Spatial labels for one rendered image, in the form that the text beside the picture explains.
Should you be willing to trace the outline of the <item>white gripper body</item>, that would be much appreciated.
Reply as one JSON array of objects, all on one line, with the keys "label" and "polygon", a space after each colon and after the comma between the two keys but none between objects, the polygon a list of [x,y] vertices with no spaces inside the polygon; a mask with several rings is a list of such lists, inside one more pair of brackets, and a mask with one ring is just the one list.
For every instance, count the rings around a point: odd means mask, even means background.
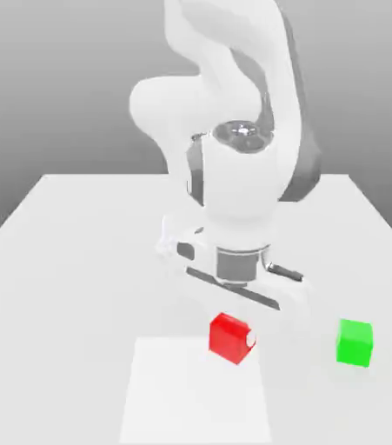
[{"label": "white gripper body", "polygon": [[302,279],[260,269],[248,283],[220,283],[214,276],[185,267],[184,290],[199,302],[206,313],[224,312],[249,324],[276,322],[303,323],[311,314],[309,285]]}]

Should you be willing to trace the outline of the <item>small green cube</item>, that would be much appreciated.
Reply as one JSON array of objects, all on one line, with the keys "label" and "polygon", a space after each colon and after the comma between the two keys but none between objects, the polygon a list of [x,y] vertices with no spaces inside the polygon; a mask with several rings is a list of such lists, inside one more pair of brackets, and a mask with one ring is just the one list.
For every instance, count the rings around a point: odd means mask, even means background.
[{"label": "small green cube", "polygon": [[336,337],[336,360],[368,368],[374,347],[373,327],[368,322],[341,319]]}]

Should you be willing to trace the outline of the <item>small red cube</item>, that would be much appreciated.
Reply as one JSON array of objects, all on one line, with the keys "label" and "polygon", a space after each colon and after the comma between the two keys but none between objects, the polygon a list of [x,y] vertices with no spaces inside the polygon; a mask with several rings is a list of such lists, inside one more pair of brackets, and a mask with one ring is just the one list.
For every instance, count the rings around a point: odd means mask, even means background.
[{"label": "small red cube", "polygon": [[239,365],[252,350],[246,344],[246,336],[251,329],[246,322],[219,313],[209,324],[209,350]]}]

